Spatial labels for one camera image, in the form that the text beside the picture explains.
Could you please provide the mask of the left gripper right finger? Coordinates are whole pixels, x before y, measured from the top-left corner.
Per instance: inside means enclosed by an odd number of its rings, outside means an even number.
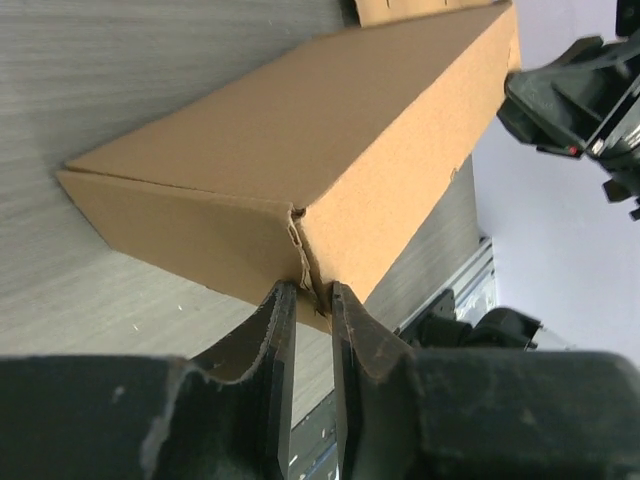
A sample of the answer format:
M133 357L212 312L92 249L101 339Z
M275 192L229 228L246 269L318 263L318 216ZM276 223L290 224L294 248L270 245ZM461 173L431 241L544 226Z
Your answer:
M639 372L589 351L415 348L332 288L344 479L635 479Z

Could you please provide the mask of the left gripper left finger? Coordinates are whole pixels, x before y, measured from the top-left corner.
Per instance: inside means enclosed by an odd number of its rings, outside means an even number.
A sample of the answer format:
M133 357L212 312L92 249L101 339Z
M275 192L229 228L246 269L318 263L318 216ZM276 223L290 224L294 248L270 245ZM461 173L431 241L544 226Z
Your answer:
M284 479L296 289L191 359L44 355L1 360L5 479Z

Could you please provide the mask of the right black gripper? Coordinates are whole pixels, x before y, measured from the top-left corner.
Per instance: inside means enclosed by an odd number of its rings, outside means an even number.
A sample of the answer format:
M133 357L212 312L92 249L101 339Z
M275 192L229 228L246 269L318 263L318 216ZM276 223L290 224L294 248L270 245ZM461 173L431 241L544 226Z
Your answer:
M497 117L538 150L587 150L610 203L639 200L639 3L616 4L616 36L575 41L539 68L507 75Z

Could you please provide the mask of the large brown cardboard box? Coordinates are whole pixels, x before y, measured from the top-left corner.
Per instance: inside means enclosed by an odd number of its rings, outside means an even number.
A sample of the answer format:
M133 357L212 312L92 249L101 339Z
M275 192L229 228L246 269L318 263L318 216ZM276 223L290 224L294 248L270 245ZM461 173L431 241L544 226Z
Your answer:
M251 304L289 281L299 321L329 331L331 285L370 296L520 64L510 1L382 15L68 162L58 181L112 249Z

